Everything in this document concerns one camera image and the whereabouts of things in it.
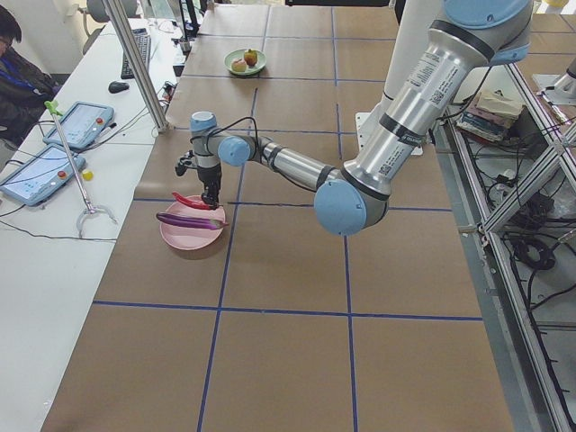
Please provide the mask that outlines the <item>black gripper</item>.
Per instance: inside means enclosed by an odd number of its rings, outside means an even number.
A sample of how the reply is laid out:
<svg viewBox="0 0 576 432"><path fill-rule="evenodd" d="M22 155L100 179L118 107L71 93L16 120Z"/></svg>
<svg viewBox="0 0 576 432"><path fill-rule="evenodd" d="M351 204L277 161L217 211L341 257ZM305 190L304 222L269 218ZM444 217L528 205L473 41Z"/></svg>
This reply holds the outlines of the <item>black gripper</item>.
<svg viewBox="0 0 576 432"><path fill-rule="evenodd" d="M203 184L202 202L207 208L218 208L218 194L221 189L221 162L215 156L197 156L187 152L175 164L177 176L183 176L187 170L195 170Z"/></svg>

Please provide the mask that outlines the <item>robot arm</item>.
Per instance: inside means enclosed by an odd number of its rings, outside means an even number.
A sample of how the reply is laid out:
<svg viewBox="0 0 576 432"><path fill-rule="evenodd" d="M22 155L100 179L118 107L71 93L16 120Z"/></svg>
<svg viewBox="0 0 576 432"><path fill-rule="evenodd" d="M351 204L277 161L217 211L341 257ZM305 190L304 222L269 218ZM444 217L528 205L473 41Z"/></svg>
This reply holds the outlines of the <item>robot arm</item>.
<svg viewBox="0 0 576 432"><path fill-rule="evenodd" d="M328 232L349 236L379 222L388 210L392 179L444 114L461 83L476 68L514 63L528 52L530 1L408 1L395 53L409 53L397 94L370 112L368 136L341 168L326 165L260 137L231 134L213 112L191 116L192 148L175 165L196 171L202 201L215 206L221 166L260 163L314 192L314 211Z"/></svg>

